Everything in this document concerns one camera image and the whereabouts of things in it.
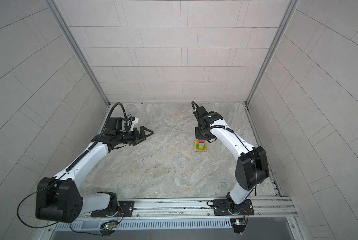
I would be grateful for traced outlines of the green wood block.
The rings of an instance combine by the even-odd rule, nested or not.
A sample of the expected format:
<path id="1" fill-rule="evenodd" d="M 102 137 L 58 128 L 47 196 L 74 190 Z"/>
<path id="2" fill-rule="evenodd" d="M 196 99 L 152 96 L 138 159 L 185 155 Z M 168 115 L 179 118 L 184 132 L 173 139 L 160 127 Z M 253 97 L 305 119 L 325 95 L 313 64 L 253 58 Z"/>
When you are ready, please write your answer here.
<path id="1" fill-rule="evenodd" d="M 199 147 L 199 146 L 196 146 L 196 151 L 205 151 L 206 148 L 203 146 L 203 147 Z"/>

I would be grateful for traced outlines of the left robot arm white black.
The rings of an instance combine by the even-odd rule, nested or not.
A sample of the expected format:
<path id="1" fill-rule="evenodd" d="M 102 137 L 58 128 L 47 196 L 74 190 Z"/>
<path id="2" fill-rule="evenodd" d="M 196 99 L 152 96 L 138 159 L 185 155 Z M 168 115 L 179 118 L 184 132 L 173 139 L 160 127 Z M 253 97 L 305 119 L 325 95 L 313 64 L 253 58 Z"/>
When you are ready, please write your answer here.
<path id="1" fill-rule="evenodd" d="M 93 217 L 120 215 L 117 195 L 98 192 L 82 196 L 79 186 L 94 166 L 112 150 L 136 146 L 153 135 L 144 126 L 136 128 L 138 119 L 110 117 L 100 134 L 65 169 L 52 178 L 43 178 L 37 185 L 35 216 L 39 220 L 72 223 L 82 214 Z"/>

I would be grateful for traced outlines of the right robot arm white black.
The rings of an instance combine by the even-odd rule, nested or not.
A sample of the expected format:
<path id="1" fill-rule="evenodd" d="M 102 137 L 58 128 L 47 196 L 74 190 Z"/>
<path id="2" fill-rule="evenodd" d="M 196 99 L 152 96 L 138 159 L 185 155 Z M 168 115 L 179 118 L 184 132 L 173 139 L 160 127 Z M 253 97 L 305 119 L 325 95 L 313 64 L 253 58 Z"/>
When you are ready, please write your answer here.
<path id="1" fill-rule="evenodd" d="M 196 139 L 209 143 L 220 140 L 237 160 L 236 183 L 226 195 L 227 209 L 237 215 L 248 206 L 246 201 L 251 192 L 270 175 L 266 151 L 263 147 L 254 147 L 243 140 L 219 113 L 208 112 L 194 101 L 191 105 L 198 123 L 195 128 Z"/>

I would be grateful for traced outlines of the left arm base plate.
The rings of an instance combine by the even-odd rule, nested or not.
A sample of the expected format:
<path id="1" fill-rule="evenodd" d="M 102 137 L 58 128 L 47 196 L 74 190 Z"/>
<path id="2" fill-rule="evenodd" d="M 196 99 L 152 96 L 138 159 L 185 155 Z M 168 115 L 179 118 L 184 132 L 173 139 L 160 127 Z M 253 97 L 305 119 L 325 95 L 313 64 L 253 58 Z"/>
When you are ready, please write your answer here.
<path id="1" fill-rule="evenodd" d="M 107 208 L 104 210 L 97 210 L 91 213 L 92 218 L 121 218 L 131 217 L 134 210 L 134 201 L 118 201 L 116 210 Z"/>

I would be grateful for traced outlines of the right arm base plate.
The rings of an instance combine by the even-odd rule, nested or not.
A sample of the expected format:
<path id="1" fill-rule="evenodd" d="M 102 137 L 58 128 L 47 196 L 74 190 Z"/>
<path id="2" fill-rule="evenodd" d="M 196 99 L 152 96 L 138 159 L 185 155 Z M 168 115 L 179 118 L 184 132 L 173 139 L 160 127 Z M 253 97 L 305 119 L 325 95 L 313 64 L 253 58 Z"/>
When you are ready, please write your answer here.
<path id="1" fill-rule="evenodd" d="M 253 216 L 255 214 L 252 201 L 246 199 L 239 205 L 226 199 L 215 199 L 209 206 L 214 210 L 215 216 Z"/>

